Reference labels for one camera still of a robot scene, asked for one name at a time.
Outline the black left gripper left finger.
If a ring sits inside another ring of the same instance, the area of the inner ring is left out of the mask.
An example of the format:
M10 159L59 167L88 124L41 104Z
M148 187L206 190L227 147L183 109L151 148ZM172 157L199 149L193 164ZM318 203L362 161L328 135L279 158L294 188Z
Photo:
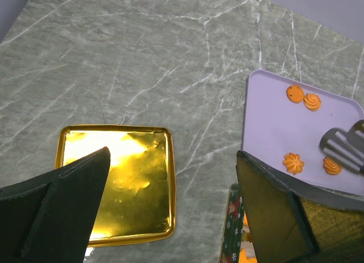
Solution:
M1 262L83 262L109 168L103 147L1 188Z

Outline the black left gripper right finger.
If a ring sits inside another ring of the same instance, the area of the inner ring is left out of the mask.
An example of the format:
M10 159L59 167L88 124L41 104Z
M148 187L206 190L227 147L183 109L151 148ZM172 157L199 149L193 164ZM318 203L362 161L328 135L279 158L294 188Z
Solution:
M312 186L245 151L237 178L258 262L363 262L363 201Z

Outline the gold tin lid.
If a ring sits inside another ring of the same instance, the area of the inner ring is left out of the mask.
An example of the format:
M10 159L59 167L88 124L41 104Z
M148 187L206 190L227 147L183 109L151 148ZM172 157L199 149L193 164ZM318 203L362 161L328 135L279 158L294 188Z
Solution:
M112 124L67 126L59 135L55 167L103 147L110 151L110 170L89 246L140 244L170 237L176 227L170 131Z

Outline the metal tongs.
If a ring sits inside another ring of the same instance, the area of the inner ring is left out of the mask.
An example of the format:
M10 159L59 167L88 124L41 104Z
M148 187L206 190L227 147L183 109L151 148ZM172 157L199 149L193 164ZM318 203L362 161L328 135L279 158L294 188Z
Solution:
M331 128L320 140L324 155L351 173L363 175L363 119L349 130Z

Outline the orange fish cookie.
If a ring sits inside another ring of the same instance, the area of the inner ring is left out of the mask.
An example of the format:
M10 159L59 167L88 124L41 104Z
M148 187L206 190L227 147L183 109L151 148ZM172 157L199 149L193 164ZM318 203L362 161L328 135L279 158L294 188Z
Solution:
M247 227L249 226L249 225L248 225L248 222L247 222L246 214L244 214L244 216L243 216L243 225L244 225L244 226L247 226Z
M239 254L239 263L257 263L253 248L242 248Z

